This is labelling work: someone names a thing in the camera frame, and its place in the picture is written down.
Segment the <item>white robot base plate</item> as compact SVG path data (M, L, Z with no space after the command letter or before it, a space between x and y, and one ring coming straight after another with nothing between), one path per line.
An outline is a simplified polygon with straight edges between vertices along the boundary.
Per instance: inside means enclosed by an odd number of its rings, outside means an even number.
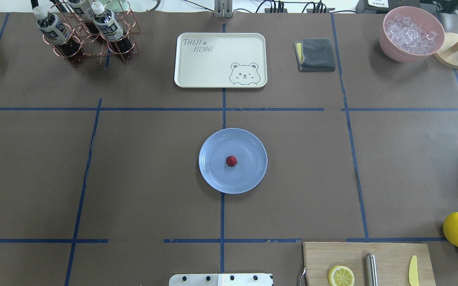
M267 273L211 273L175 274L169 286L273 286L272 274Z

